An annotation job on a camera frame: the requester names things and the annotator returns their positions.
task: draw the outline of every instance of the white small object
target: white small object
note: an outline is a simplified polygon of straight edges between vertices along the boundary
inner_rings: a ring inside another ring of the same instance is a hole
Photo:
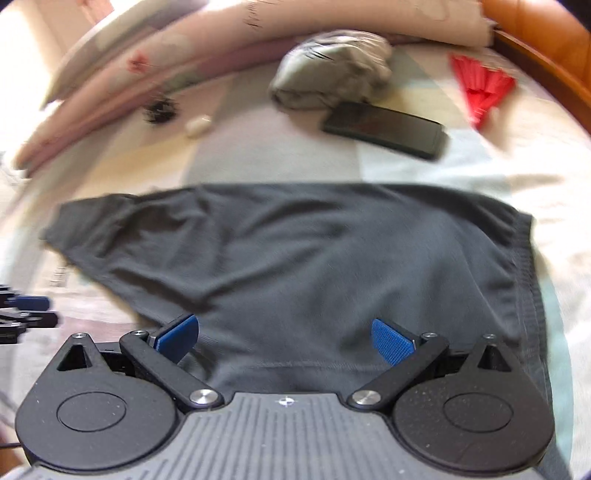
[[[185,124],[185,133],[189,138],[197,138],[203,135],[212,126],[212,118],[209,115],[196,116]]]

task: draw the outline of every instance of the blue gripper pad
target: blue gripper pad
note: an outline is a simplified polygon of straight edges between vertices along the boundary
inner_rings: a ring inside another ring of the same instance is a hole
[[[191,315],[159,336],[154,342],[154,349],[177,364],[195,346],[198,337],[199,320]]]
[[[390,365],[396,365],[415,351],[414,343],[381,320],[375,319],[371,326],[374,348]]]
[[[26,295],[17,295],[8,302],[11,307],[19,310],[36,310],[37,312],[46,312],[51,307],[51,302],[47,297],[31,297]]]

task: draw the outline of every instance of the gray ridged plate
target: gray ridged plate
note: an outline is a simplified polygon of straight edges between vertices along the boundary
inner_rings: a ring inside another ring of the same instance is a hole
[[[178,435],[138,465],[100,480],[448,480],[406,452],[374,413],[334,394],[236,394],[219,410],[191,413]],[[77,477],[33,467],[22,479]],[[529,469],[506,480],[541,480]]]

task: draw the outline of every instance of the gray crumpled cloth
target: gray crumpled cloth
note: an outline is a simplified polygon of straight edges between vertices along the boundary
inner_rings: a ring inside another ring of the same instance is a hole
[[[379,35],[336,30],[309,38],[281,61],[270,93],[293,109],[334,107],[368,100],[389,80],[392,47]]]

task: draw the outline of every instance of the bedsheet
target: bedsheet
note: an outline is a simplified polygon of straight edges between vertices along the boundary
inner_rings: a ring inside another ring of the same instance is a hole
[[[199,183],[422,183],[490,195],[534,215],[533,242],[547,317],[548,363],[557,446],[574,478],[591,469],[591,141],[545,90],[485,49],[437,44],[396,47],[393,76],[378,103],[446,126],[441,158],[429,163],[319,130],[322,111],[283,112],[268,98],[277,63],[208,81],[175,95],[180,114],[153,126],[137,110],[88,135],[44,167],[19,192],[0,225],[0,280],[48,295],[59,328],[31,330],[0,346],[0,390],[15,404],[63,341],[89,332],[95,341],[146,327],[111,293],[66,265],[39,240],[58,205],[106,193],[141,194]],[[450,52],[502,66],[519,88],[482,134],[448,65]],[[186,121],[210,115],[205,136],[184,136]],[[0,414],[10,421],[9,408]]]

